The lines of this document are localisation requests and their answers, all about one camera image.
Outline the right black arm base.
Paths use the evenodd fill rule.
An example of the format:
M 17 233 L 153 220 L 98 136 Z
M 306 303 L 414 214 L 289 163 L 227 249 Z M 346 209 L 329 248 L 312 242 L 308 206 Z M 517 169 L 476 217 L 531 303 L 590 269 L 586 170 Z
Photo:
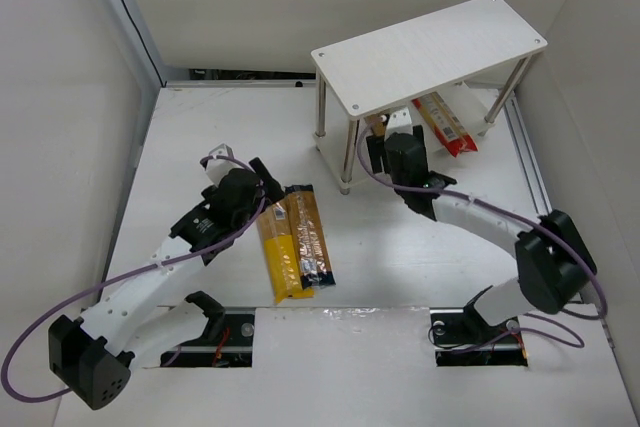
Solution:
M 435 348 L 438 367 L 527 367 L 524 341 L 516 317 L 496 326 L 488 325 L 470 304 L 430 310 L 428 339 Z

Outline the brown spaghetti bag blue ends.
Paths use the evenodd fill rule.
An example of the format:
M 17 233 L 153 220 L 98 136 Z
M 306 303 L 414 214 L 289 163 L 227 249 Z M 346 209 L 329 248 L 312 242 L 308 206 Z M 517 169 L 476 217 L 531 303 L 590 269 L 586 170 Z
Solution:
M 371 133 L 377 138 L 385 138 L 388 115 L 385 113 L 371 115 L 365 118 Z

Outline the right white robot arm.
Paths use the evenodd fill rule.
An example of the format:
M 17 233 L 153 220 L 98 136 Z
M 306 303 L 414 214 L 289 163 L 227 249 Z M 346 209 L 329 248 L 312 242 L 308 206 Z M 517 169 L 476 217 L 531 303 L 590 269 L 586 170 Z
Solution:
M 597 287 L 597 267 L 572 218 L 553 210 L 537 220 L 455 189 L 455 179 L 429 168 L 417 132 L 378 140 L 362 136 L 356 154 L 373 180 L 399 195 L 413 212 L 463 229 L 506 252 L 515 262 L 513 278 L 481 290 L 466 303 L 462 323 L 481 334 L 509 319 L 540 311 L 563 313 L 586 285 Z

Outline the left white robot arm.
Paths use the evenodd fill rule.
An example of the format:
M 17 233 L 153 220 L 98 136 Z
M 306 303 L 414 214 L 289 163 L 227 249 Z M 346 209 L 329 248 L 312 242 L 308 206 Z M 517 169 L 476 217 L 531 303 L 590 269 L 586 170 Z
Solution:
M 282 197 L 280 184 L 260 158 L 231 164 L 203 190 L 202 201 L 170 228 L 147 271 L 132 274 L 77 318 L 62 315 L 50 325 L 50 369 L 90 409 L 102 409 L 117 398 L 147 358 L 221 324 L 223 307 L 202 291 L 157 318 L 151 314 L 230 248 L 270 201 Z

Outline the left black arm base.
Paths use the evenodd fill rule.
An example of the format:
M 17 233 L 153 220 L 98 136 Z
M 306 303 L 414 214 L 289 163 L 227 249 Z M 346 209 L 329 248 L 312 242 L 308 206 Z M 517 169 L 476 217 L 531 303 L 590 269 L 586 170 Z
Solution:
M 199 307 L 207 322 L 202 333 L 160 356 L 162 368 L 250 368 L 253 361 L 255 309 L 227 308 L 204 292 L 186 300 Z

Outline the red spaghetti bag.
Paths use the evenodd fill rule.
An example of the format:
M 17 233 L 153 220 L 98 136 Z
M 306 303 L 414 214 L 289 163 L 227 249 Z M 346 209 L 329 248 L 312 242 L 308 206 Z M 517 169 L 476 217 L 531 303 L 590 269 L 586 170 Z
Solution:
M 450 155 L 478 151 L 472 136 L 439 93 L 413 99 L 412 104 Z

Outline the brown spaghetti bag dark ends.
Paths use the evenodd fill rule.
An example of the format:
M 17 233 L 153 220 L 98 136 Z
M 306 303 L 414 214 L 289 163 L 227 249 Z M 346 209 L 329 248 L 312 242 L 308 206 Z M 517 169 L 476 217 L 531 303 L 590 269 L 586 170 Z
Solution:
M 336 282 L 313 186 L 287 186 L 285 200 L 303 286 L 334 286 Z

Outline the yellow spaghetti bag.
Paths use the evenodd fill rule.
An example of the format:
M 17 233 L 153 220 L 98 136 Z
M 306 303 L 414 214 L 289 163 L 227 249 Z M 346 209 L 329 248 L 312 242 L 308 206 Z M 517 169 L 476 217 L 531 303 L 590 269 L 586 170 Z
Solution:
M 274 303 L 314 297 L 304 287 L 284 201 L 269 205 L 257 219 L 257 228 L 269 273 Z

